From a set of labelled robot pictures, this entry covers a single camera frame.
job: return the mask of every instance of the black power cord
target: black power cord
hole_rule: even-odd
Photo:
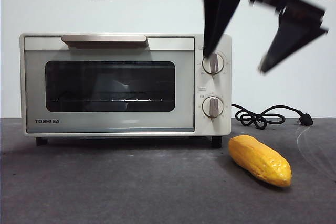
[[[254,123],[257,129],[263,130],[267,127],[267,124],[282,124],[285,122],[285,117],[280,114],[274,114],[274,113],[267,113],[273,109],[277,108],[282,108],[282,109],[287,109],[291,111],[295,111],[300,115],[300,122],[302,125],[305,126],[312,126],[313,125],[313,120],[309,114],[303,114],[301,111],[284,106],[284,105],[276,105],[272,106],[264,111],[262,111],[260,114],[256,114],[252,111],[247,110],[246,108],[236,105],[236,104],[231,104],[232,107],[239,108],[240,110],[236,113],[235,118],[241,122],[243,126],[250,126],[251,124]],[[279,121],[271,121],[266,119],[265,117],[273,117],[273,118],[280,118]]]

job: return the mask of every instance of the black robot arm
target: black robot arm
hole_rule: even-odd
[[[251,0],[273,6],[279,13],[279,29],[261,61],[267,72],[290,54],[327,32],[321,28],[324,10],[303,0]],[[240,0],[204,0],[204,57],[216,48]]]

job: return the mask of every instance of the toaster oven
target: toaster oven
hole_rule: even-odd
[[[231,38],[203,59],[202,34],[22,34],[24,134],[212,136],[231,131]]]

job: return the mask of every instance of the timer knob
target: timer knob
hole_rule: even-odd
[[[224,59],[219,53],[214,52],[208,58],[203,59],[202,66],[205,72],[218,74],[224,68]]]
[[[224,110],[224,104],[218,97],[208,97],[202,104],[203,112],[209,118],[220,116]]]

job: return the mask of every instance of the white wall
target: white wall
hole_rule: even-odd
[[[323,36],[266,76],[256,69],[277,30],[272,9],[242,0],[233,37],[233,102],[256,112],[274,104],[336,116],[336,0]],[[1,0],[1,117],[20,117],[19,35],[23,32],[202,32],[202,0]],[[296,116],[284,111],[286,116]]]

